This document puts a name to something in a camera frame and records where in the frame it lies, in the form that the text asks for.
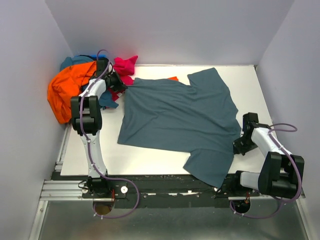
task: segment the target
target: white circle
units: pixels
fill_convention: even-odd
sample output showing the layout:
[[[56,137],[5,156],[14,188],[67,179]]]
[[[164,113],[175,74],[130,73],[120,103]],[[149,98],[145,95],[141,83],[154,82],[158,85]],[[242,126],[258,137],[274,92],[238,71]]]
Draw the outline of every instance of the white circle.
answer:
[[[121,187],[121,192],[122,192],[123,194],[127,193],[127,192],[128,192],[128,188],[127,188],[126,186],[122,186],[122,187]]]

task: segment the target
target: gray fabric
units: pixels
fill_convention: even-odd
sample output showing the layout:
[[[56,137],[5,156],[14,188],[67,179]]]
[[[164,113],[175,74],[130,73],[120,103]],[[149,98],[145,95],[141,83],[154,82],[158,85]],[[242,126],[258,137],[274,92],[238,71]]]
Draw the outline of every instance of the gray fabric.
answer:
[[[219,188],[233,161],[233,141],[240,135],[238,110],[215,68],[188,78],[190,85],[136,78],[125,93],[118,143],[190,152],[184,169]]]

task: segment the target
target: gray wall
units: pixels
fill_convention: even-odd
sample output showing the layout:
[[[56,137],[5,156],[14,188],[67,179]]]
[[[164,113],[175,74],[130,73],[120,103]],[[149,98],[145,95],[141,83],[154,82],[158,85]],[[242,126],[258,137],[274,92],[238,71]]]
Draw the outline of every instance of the gray wall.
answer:
[[[48,83],[72,53],[44,1],[1,1],[0,16],[0,238],[25,240],[63,134]]]
[[[258,64],[293,0],[45,0],[75,55],[140,64]]]
[[[257,68],[273,122],[298,127],[297,133],[278,136],[305,159],[303,189],[315,226],[320,226],[319,10],[318,0],[296,0]]]

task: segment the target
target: gray shirt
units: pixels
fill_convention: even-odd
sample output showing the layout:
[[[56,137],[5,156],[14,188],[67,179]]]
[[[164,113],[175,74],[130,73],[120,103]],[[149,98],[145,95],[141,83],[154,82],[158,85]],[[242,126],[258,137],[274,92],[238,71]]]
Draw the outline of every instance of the gray shirt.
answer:
[[[136,78],[125,93],[118,143],[189,152],[183,168],[219,188],[233,161],[233,141],[241,131],[238,110],[215,68],[188,78],[190,85]]]

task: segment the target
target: pile of clothes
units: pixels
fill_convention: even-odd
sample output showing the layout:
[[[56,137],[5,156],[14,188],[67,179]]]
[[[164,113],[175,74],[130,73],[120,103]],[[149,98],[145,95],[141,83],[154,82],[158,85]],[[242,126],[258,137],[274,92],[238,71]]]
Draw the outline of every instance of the pile of clothes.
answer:
[[[71,119],[71,97],[78,96],[87,87],[89,79],[96,71],[96,57],[79,55],[67,57],[60,66],[60,72],[52,79],[48,86],[47,99],[52,111],[60,124],[65,124]],[[116,57],[113,68],[119,74],[123,83],[130,86],[134,80],[130,77],[135,74],[135,64],[138,56],[129,59]],[[99,99],[101,107],[116,108],[115,102],[119,92],[107,89]]]

